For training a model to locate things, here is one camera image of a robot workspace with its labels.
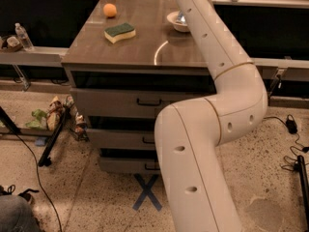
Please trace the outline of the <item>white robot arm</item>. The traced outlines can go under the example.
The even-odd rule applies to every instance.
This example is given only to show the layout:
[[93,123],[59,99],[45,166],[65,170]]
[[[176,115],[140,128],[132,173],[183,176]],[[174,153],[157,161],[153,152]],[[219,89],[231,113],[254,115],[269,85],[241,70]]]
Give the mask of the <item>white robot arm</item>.
[[215,148],[257,127],[267,112],[267,91],[209,0],[176,2],[216,92],[174,102],[155,121],[155,147],[175,230],[242,232]]

